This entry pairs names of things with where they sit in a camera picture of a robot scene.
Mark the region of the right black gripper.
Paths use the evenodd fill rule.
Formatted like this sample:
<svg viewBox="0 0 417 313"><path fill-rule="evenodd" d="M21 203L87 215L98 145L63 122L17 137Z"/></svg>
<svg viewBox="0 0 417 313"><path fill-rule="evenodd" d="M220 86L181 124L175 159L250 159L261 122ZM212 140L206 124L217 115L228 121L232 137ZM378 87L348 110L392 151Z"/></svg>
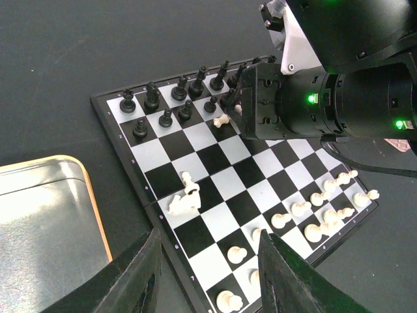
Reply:
<svg viewBox="0 0 417 313"><path fill-rule="evenodd" d="M278 93L285 77L276 63L256 63L243 70L240 77L239 126L249 140L280 140Z"/></svg>

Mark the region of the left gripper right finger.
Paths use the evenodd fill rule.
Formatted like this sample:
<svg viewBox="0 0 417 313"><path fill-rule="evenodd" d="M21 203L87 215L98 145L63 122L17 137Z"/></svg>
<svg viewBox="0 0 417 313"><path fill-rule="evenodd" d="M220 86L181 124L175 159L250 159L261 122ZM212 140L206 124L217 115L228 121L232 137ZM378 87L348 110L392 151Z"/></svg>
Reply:
<svg viewBox="0 0 417 313"><path fill-rule="evenodd" d="M262 312L369 311L266 230L260 234L258 263Z"/></svg>

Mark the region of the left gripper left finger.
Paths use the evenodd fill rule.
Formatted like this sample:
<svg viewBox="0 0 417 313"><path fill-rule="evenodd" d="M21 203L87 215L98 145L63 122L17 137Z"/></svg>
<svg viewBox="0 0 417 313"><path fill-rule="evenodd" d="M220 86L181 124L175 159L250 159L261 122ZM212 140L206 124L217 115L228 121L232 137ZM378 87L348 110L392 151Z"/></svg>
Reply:
<svg viewBox="0 0 417 313"><path fill-rule="evenodd" d="M161 264L161 235L154 228L44 312L155 312Z"/></svg>

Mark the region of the white chess pawn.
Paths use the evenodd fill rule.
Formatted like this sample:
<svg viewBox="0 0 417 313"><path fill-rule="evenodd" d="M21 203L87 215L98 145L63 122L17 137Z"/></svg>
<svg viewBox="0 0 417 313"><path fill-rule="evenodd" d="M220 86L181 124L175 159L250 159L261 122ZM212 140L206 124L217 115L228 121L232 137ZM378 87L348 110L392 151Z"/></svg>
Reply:
<svg viewBox="0 0 417 313"><path fill-rule="evenodd" d="M240 264L247 255L248 251L239 246L232 246L227 251L227 259L233 264Z"/></svg>

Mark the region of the white chess piece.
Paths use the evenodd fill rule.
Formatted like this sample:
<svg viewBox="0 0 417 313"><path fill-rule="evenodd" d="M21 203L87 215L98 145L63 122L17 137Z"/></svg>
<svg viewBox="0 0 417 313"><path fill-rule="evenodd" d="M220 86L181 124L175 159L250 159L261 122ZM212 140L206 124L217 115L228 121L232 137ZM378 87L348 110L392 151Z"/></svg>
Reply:
<svg viewBox="0 0 417 313"><path fill-rule="evenodd" d="M308 224L304 228L304 236L311 243L318 243L322 236L333 236L342 227L343 223L340 220L324 222L319 226L316 224Z"/></svg>

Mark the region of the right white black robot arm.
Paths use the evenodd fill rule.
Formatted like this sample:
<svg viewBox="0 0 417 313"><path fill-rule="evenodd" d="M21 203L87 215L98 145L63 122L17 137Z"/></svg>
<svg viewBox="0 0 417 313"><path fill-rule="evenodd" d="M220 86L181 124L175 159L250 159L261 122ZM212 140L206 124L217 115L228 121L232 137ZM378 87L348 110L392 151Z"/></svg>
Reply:
<svg viewBox="0 0 417 313"><path fill-rule="evenodd" d="M245 138L416 139L415 1L270 1L259 10L283 54L242 73Z"/></svg>

